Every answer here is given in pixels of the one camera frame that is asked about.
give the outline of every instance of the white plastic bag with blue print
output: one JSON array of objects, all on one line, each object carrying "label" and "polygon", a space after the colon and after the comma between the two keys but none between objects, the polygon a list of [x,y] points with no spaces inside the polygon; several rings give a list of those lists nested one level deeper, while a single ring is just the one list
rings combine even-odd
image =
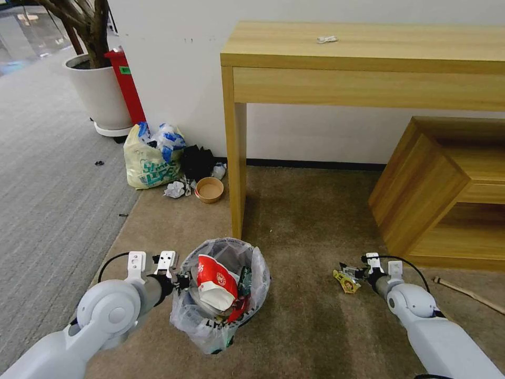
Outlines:
[{"label": "white plastic bag with blue print", "polygon": [[178,160],[180,152],[186,147],[180,130],[168,124],[161,124],[158,130],[153,132],[151,139],[156,141],[156,148],[161,151],[165,162]]},{"label": "white plastic bag with blue print", "polygon": [[235,238],[207,240],[197,247],[182,263],[180,273],[191,274],[198,267],[198,256],[209,255],[230,272],[240,275],[243,266],[251,268],[251,296],[243,318],[230,324],[208,318],[195,304],[188,291],[172,292],[170,322],[185,332],[204,354],[217,354],[232,343],[238,328],[247,323],[263,305],[270,288],[270,271],[258,247]]},{"label": "white plastic bag with blue print", "polygon": [[182,148],[173,149],[170,160],[166,161],[153,141],[147,123],[138,123],[128,133],[123,147],[126,179],[137,190],[167,184],[180,177]]}]

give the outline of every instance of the brown carpet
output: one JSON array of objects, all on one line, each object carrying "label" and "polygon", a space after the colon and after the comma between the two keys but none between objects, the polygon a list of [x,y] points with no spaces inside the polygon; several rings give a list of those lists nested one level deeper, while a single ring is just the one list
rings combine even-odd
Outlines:
[{"label": "brown carpet", "polygon": [[[272,284],[263,308],[214,356],[202,355],[169,323],[171,299],[121,347],[97,354],[88,379],[99,378],[413,378],[424,369],[405,330],[385,302],[364,286],[346,295],[332,270],[339,261],[360,265],[361,254],[386,252],[368,210],[375,172],[248,168],[243,239],[260,247]],[[208,238],[228,236],[228,197],[208,205],[194,196],[144,191],[108,257],[128,250],[182,258]],[[407,280],[420,284],[408,269]],[[505,304],[505,275],[424,269]],[[118,259],[104,278],[124,278]],[[505,316],[462,294],[431,284],[440,307],[505,372]]]}]

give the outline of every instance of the red paper bag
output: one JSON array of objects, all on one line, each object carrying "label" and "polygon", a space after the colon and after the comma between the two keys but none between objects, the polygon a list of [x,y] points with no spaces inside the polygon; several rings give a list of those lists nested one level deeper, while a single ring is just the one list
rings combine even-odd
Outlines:
[{"label": "red paper bag", "polygon": [[200,299],[225,311],[237,299],[237,282],[222,264],[208,255],[198,256],[198,292]]}]

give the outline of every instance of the white wall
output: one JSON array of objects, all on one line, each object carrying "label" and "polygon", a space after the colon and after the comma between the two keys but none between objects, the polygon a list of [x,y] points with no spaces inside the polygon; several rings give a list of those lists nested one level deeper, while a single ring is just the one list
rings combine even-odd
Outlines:
[{"label": "white wall", "polygon": [[[504,24],[504,0],[109,0],[150,124],[226,156],[219,52],[240,19]],[[248,105],[250,158],[385,163],[414,114],[476,112]]]}]

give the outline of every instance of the paper bowl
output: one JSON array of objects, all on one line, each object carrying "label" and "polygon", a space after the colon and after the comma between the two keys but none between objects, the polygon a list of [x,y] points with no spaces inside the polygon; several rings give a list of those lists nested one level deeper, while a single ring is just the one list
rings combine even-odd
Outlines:
[{"label": "paper bowl", "polygon": [[225,187],[219,179],[207,177],[201,179],[195,188],[195,195],[203,203],[215,203],[223,194]]}]

